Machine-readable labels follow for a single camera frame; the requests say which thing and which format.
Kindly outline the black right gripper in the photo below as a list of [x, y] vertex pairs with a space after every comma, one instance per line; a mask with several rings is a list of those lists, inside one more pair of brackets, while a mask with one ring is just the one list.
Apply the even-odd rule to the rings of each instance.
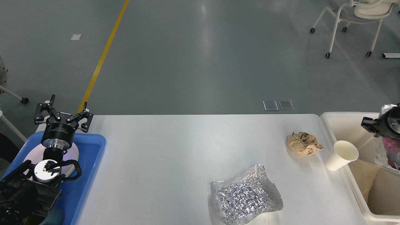
[[361, 126], [369, 133], [373, 133], [374, 137], [387, 137], [394, 140], [399, 140], [399, 114], [399, 106], [383, 106], [381, 108], [379, 118], [373, 119], [370, 117], [363, 117]]

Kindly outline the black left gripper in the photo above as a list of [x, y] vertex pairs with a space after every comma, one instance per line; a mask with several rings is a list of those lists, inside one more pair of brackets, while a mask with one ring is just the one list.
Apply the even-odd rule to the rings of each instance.
[[[81, 112], [71, 115], [69, 118], [61, 118], [59, 112], [53, 107], [55, 94], [51, 96], [49, 103], [37, 104], [34, 114], [34, 124], [46, 124], [46, 128], [41, 139], [41, 144], [45, 147], [56, 146], [57, 148], [71, 148], [76, 129], [87, 133], [94, 114], [87, 109], [87, 102]], [[49, 117], [45, 121], [43, 111]]]

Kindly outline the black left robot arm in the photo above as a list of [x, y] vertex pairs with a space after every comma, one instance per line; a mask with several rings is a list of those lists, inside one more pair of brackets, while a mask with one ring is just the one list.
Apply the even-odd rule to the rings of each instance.
[[33, 164], [25, 160], [1, 179], [1, 224], [23, 225], [29, 217], [48, 216], [61, 194], [63, 182], [81, 177], [76, 159], [64, 159], [73, 145], [77, 130], [88, 132], [93, 114], [84, 103], [81, 112], [67, 114], [53, 107], [55, 95], [48, 103], [37, 104], [35, 124], [45, 124], [41, 144], [45, 147], [42, 160]]

